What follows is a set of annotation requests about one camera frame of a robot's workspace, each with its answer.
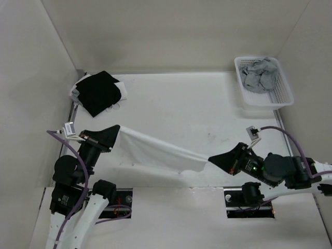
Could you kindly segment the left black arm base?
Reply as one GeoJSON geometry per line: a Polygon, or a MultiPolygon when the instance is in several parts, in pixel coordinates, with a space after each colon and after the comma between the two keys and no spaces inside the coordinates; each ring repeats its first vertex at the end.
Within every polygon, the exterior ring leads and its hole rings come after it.
{"type": "Polygon", "coordinates": [[[129,214],[133,202],[133,189],[117,189],[115,198],[108,207],[101,213],[99,219],[114,219],[124,217],[129,214]]]}

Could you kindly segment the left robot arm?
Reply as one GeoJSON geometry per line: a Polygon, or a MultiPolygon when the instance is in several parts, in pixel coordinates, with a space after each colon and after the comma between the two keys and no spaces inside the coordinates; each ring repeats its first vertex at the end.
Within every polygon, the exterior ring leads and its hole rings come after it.
{"type": "Polygon", "coordinates": [[[46,248],[82,248],[98,217],[116,202],[115,184],[99,180],[89,190],[89,178],[102,153],[112,151],[120,126],[76,135],[69,123],[47,133],[72,152],[54,165],[55,186],[50,202],[50,229],[46,248]]]}

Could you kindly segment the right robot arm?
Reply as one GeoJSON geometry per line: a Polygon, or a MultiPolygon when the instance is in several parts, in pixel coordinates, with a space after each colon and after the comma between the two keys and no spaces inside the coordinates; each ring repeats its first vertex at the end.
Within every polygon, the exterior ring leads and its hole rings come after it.
{"type": "Polygon", "coordinates": [[[268,153],[262,158],[247,144],[239,142],[231,151],[211,156],[208,162],[235,176],[243,172],[255,179],[241,186],[240,197],[246,205],[258,205],[271,199],[297,193],[321,193],[331,196],[330,164],[311,158],[268,153]]]}

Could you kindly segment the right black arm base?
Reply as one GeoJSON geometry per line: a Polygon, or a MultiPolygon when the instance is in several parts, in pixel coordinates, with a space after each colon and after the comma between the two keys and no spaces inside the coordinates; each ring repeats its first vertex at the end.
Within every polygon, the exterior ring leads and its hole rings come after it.
{"type": "Polygon", "coordinates": [[[264,202],[260,183],[225,187],[224,198],[228,218],[275,218],[271,201],[264,202]]]}

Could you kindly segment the folded grey tank top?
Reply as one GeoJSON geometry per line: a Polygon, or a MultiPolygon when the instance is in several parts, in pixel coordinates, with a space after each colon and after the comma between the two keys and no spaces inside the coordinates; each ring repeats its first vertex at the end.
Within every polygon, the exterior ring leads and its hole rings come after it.
{"type": "Polygon", "coordinates": [[[79,103],[78,96],[79,96],[79,91],[76,88],[73,88],[70,93],[70,98],[74,103],[79,103]]]}

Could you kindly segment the white plastic basket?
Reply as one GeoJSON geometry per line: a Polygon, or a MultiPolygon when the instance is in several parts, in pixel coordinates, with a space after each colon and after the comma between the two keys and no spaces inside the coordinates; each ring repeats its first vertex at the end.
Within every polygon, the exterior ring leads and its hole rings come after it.
{"type": "Polygon", "coordinates": [[[243,108],[248,110],[278,110],[284,106],[293,105],[294,97],[292,91],[281,68],[281,65],[276,58],[269,58],[270,62],[278,69],[278,76],[276,77],[274,89],[267,93],[254,93],[245,89],[240,76],[240,68],[263,59],[264,57],[253,56],[236,57],[234,59],[237,82],[243,108]]]}

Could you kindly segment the left aluminium table rail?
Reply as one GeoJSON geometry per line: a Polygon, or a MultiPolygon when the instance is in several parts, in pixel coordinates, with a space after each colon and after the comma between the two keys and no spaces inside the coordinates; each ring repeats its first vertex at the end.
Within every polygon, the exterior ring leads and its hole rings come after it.
{"type": "MultiPolygon", "coordinates": [[[[76,113],[77,113],[77,105],[75,105],[75,103],[73,102],[73,100],[70,97],[70,93],[72,91],[72,88],[74,87],[74,84],[77,83],[81,78],[83,78],[84,76],[87,75],[87,72],[83,69],[78,69],[76,70],[77,73],[77,77],[74,80],[74,82],[71,84],[71,86],[69,87],[69,89],[67,90],[67,97],[69,99],[69,103],[70,103],[70,110],[68,112],[68,116],[65,119],[65,121],[72,121],[74,122],[75,117],[76,117],[76,113]]],[[[67,152],[67,147],[65,145],[63,145],[63,143],[60,143],[60,151],[59,151],[59,155],[56,157],[56,159],[60,158],[61,156],[64,156],[67,152]]]]}

